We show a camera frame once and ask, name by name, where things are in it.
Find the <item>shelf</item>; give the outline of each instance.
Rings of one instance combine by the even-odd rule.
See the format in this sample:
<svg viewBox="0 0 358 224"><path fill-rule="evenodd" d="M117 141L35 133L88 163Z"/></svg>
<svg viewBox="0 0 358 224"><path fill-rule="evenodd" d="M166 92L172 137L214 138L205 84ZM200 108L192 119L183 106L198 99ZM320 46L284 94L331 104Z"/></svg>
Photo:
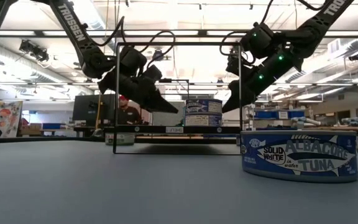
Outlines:
<svg viewBox="0 0 358 224"><path fill-rule="evenodd" d="M134 126L119 125L117 133L154 133L154 134L239 134L240 127L207 126ZM113 133L114 128L105 128L106 133Z"/></svg>

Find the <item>ceiling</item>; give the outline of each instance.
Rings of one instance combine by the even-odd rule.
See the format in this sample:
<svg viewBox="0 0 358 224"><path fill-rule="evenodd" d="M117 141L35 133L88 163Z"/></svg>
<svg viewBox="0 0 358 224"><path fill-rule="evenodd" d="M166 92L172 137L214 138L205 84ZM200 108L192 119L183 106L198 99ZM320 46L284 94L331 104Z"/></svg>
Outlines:
<svg viewBox="0 0 358 224"><path fill-rule="evenodd" d="M269 0L241 1L241 0L149 0L149 1L107 1L107 0L72 0L75 11L82 22L92 26L100 23L103 26L99 30L115 28L115 16L125 16L125 30L236 30L251 29L254 22L261 20ZM318 6L324 0L308 1ZM294 0L275 0L267 16L266 23L273 30L296 29L304 21L311 18L314 11ZM1 30L62 30L51 8L42 3L29 0L19 0L13 4L2 24ZM358 0L337 20L331 30L358 30ZM83 82L86 77L74 65L78 62L74 47L68 38L56 37L0 37L0 46L14 52L18 57L26 58L37 63L29 55L23 55L19 46L23 39L30 40L33 44L47 49L50 60L39 63L43 67L61 76L65 82ZM128 42L147 42L150 37L127 38ZM171 38L157 38L156 42L169 42ZM221 38L179 38L180 42L220 42ZM334 39L324 39L316 49L313 57L305 61L304 67L309 68L307 75L303 75L292 82L318 82L327 76L346 70L343 57L337 59L327 58L327 47ZM145 55L151 56L155 47L149 47ZM113 54L109 47L102 48L105 54ZM156 62L156 66L167 78L189 79L191 82L216 82L223 78L224 82L230 82L237 77L225 71L226 56L219 53L218 47L211 46L179 46L175 51L168 53L175 60ZM278 82L285 82L288 77L296 73L289 71ZM87 87L96 90L96 86ZM296 88L299 93L306 91L306 87ZM272 87L267 91L277 95L289 89Z"/></svg>

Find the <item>poster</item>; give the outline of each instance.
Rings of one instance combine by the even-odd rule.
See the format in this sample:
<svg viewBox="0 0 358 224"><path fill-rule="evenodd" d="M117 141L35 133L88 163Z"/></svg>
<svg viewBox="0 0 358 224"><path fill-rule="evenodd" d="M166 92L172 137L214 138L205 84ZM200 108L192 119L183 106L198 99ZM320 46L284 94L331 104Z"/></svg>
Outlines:
<svg viewBox="0 0 358 224"><path fill-rule="evenodd" d="M22 101L0 101L0 130L1 138L14 138L17 135L22 113Z"/></svg>

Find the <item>workbench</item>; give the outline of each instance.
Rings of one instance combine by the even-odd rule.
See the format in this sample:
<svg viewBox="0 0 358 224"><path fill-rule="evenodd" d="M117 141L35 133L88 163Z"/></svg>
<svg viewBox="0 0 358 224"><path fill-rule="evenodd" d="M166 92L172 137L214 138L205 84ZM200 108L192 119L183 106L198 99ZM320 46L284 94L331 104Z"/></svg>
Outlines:
<svg viewBox="0 0 358 224"><path fill-rule="evenodd" d="M242 171L240 156L114 155L84 141L0 144L0 223L272 222L358 223L358 182L268 179Z"/></svg>

